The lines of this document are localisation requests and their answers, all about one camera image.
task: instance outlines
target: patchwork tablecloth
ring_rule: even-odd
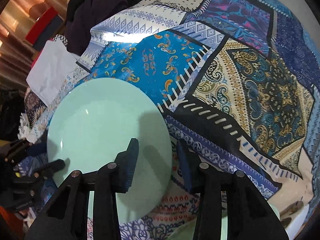
[[[319,53],[277,0],[143,0],[91,29],[91,42],[33,126],[35,142],[61,100],[100,77],[125,80],[157,105],[172,139],[171,182],[123,239],[164,239],[196,217],[176,156],[184,139],[219,170],[243,170],[280,212],[320,201]],[[88,220],[92,239],[92,221]]]

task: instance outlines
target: orange curtain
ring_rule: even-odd
[[[65,18],[67,0],[10,0],[0,14],[1,87],[18,89],[22,94],[25,92],[34,49],[24,38],[51,6]]]

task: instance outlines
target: silver rivet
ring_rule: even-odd
[[[244,177],[244,172],[243,171],[236,171],[236,175],[240,178]]]
[[[200,163],[200,164],[199,164],[199,167],[200,167],[201,169],[207,169],[207,168],[209,168],[209,164],[208,164],[208,163]]]
[[[76,171],[73,171],[72,173],[71,173],[71,176],[72,177],[78,177],[80,175],[80,171],[78,171],[78,170],[76,170]]]
[[[108,163],[108,165],[107,165],[107,167],[108,167],[109,169],[114,169],[116,166],[117,166],[116,163]]]

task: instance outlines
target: screw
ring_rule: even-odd
[[[76,171],[73,171],[72,173],[71,173],[71,176],[72,177],[78,177],[80,175],[80,171],[78,171],[78,170],[76,170]]]
[[[244,172],[243,171],[236,171],[236,175],[240,178],[244,177]]]
[[[201,169],[207,169],[207,168],[209,168],[209,164],[208,164],[208,163],[200,163],[200,164],[199,164],[199,167],[200,167]]]
[[[107,165],[107,167],[108,167],[109,169],[114,169],[116,166],[117,166],[116,163],[108,163],[108,165]]]

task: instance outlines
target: pile of clothes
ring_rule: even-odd
[[[142,0],[69,0],[65,37],[67,50],[81,56],[89,45],[90,29]]]

